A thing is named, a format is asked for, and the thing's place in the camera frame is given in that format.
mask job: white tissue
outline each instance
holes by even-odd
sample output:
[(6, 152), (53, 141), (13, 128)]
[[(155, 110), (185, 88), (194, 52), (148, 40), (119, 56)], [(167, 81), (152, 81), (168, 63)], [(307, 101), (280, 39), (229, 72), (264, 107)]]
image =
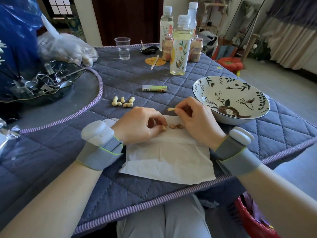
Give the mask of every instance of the white tissue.
[[(182, 124), (178, 116), (165, 118), (168, 125)], [(208, 147), (199, 144), (185, 128), (169, 126), (147, 142), (128, 145), (126, 163), (119, 172), (188, 185), (216, 179)]]

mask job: hand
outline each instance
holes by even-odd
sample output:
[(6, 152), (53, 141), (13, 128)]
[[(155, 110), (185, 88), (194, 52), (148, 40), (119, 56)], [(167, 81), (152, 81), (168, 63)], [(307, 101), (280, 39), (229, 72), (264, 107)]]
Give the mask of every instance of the hand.
[(163, 125), (167, 126), (167, 122), (159, 111), (153, 108), (135, 107), (123, 115), (111, 128), (117, 139), (127, 145), (156, 137), (161, 133)]
[(209, 107), (193, 97), (176, 105), (174, 112), (182, 119), (185, 128), (200, 143), (215, 150), (226, 137)]

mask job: door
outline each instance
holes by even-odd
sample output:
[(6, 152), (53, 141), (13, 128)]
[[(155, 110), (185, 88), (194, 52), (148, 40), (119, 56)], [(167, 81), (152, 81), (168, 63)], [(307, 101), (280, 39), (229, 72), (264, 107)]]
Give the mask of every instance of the door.
[(129, 37), (131, 44), (159, 42), (163, 0), (92, 0), (104, 46), (116, 37)]

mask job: gray quilted fabric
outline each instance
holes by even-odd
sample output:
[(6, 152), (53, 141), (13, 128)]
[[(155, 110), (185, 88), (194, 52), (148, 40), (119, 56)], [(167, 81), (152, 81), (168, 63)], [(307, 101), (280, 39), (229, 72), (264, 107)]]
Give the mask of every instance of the gray quilted fabric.
[[(129, 60), (118, 59), (115, 48), (98, 49), (99, 59), (93, 68), (103, 80), (101, 100), (69, 121), (39, 131), (23, 134), (12, 140), (0, 157), (0, 229), (2, 229), (30, 200), (54, 180), (81, 151), (81, 129), (95, 120), (120, 118), (128, 108), (113, 107), (114, 96), (135, 97), (135, 106), (151, 107), (164, 115), (168, 107), (175, 107), (181, 100), (192, 96), (194, 81), (204, 76), (236, 77), (207, 56), (199, 63), (189, 63), (186, 74), (172, 76), (169, 63), (154, 67), (144, 62), (139, 47), (130, 50)], [(141, 85), (166, 85), (166, 93), (142, 92)], [(293, 158), (314, 142), (317, 129), (283, 105), (270, 100), (271, 111), (263, 118), (242, 127), (251, 132), (255, 141), (249, 149), (265, 164), (283, 162)], [(229, 131), (229, 125), (222, 125)], [(121, 157), (106, 168), (85, 208), (79, 224), (94, 220), (105, 214), (140, 204), (153, 198), (177, 191), (185, 185), (119, 174), (125, 162)], [(223, 174), (214, 163), (217, 176)], [(205, 194), (220, 204), (232, 202), (243, 187), (230, 179), (212, 186)]]

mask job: person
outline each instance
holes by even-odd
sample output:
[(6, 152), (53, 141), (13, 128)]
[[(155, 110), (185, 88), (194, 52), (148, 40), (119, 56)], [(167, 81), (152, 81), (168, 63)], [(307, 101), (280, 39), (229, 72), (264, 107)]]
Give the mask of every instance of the person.
[[(216, 150), (226, 139), (211, 110), (194, 98), (181, 101), (174, 111), (187, 131), (210, 149)], [(167, 122), (160, 112), (135, 107), (111, 128), (115, 137), (127, 145), (159, 135), (163, 125)], [(246, 155), (242, 161), (249, 166), (256, 163), (254, 159), (256, 157)], [(316, 236), (317, 202), (314, 199), (263, 164), (250, 172), (230, 169), (232, 174), (238, 174), (237, 178), (279, 236)], [(75, 161), (2, 230), (0, 237), (71, 237), (101, 172)], [(124, 238), (211, 237), (204, 210), (194, 195), (131, 214), (118, 222), (117, 235)]]

